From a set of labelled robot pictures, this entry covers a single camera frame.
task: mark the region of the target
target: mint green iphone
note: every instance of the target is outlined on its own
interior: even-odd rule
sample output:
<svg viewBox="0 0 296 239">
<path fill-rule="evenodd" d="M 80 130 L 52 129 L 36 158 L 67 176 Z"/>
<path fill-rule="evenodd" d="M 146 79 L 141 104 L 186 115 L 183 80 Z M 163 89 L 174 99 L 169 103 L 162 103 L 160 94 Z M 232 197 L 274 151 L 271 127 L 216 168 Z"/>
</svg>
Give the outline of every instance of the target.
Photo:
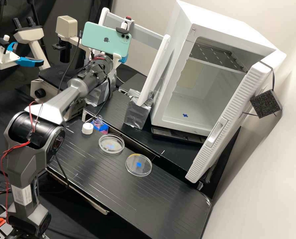
<svg viewBox="0 0 296 239">
<path fill-rule="evenodd" d="M 131 41 L 129 33 L 123 34 L 115 29 L 86 22 L 84 26 L 82 45 L 109 54 L 117 53 L 126 57 Z"/>
</svg>

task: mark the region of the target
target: foam sponge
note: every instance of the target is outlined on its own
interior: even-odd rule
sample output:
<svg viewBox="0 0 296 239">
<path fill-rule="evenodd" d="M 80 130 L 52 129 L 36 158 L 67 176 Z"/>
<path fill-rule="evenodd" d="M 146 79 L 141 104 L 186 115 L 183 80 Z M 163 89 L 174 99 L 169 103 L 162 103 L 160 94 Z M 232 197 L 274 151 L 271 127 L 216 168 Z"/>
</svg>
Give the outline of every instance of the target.
<svg viewBox="0 0 296 239">
<path fill-rule="evenodd" d="M 273 90 L 251 98 L 250 102 L 259 118 L 282 110 L 282 105 Z"/>
</svg>

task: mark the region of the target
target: robotic arm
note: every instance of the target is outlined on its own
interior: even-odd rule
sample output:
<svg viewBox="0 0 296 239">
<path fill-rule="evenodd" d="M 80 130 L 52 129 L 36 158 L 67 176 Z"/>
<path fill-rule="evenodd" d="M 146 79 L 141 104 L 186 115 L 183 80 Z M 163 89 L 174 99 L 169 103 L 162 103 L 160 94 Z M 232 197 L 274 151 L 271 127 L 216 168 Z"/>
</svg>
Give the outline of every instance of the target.
<svg viewBox="0 0 296 239">
<path fill-rule="evenodd" d="M 67 89 L 43 105 L 33 105 L 31 110 L 27 107 L 9 122 L 4 132 L 9 148 L 30 141 L 27 146 L 11 151 L 7 159 L 6 171 L 14 200 L 7 213 L 8 223 L 15 229 L 16 235 L 12 236 L 24 234 L 25 238 L 45 238 L 51 215 L 39 203 L 38 173 L 51 163 L 64 141 L 63 115 L 70 105 L 105 81 L 112 68 L 113 62 L 108 56 L 91 61 L 69 80 Z M 33 124 L 36 124 L 35 132 L 32 131 L 30 111 Z"/>
</svg>

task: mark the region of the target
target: black backdrop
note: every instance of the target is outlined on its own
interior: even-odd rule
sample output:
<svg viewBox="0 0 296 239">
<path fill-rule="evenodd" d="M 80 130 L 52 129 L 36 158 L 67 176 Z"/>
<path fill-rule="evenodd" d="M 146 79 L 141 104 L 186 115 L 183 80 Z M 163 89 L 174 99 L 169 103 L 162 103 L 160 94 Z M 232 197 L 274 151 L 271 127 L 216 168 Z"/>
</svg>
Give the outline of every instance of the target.
<svg viewBox="0 0 296 239">
<path fill-rule="evenodd" d="M 78 29 L 82 30 L 86 21 L 98 22 L 102 8 L 111 9 L 112 2 L 112 0 L 35 0 L 38 19 L 44 30 L 43 40 L 51 66 L 62 64 L 59 62 L 59 52 L 52 48 L 52 44 L 58 42 L 55 33 L 56 18 L 69 15 L 77 19 Z M 33 18 L 31 6 L 27 3 L 27 0 L 7 0 L 7 5 L 3 8 L 0 37 L 7 34 L 10 36 L 10 42 L 15 41 L 13 37 L 15 26 L 12 19 L 17 17 L 21 25 L 26 27 L 26 18 L 29 16 Z M 33 57 L 28 45 L 19 44 L 16 53 L 19 56 Z M 82 52 L 79 53 L 79 57 L 79 59 L 83 57 Z M 79 59 L 75 60 L 72 68 L 75 68 Z M 22 85 L 29 85 L 31 80 L 38 77 L 38 73 L 38 68 L 18 66 L 0 71 L 0 93 Z"/>
</svg>

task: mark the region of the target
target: label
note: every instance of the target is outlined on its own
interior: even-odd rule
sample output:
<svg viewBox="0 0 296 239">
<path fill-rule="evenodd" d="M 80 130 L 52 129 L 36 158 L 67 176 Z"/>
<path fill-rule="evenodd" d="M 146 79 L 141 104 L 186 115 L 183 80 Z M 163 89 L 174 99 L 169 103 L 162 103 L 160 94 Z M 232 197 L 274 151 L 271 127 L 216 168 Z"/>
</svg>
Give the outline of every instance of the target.
<svg viewBox="0 0 296 239">
<path fill-rule="evenodd" d="M 32 202 L 32 192 L 30 185 L 27 185 L 25 188 L 21 189 L 14 185 L 11 185 L 13 199 L 16 203 L 26 206 Z"/>
</svg>

